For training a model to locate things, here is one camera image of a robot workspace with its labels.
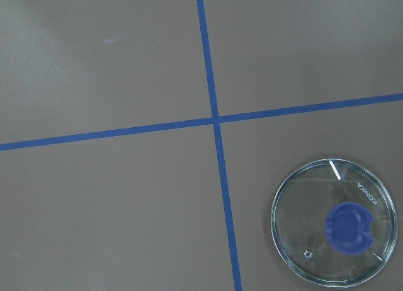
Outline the glass pot lid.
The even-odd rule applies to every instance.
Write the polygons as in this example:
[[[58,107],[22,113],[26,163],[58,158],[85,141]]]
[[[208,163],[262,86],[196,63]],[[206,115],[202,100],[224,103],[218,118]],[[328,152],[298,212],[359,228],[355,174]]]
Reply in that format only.
[[[349,288],[377,275],[398,235],[386,186],[363,166],[320,159],[281,183],[270,215],[271,235],[285,264],[304,280]]]

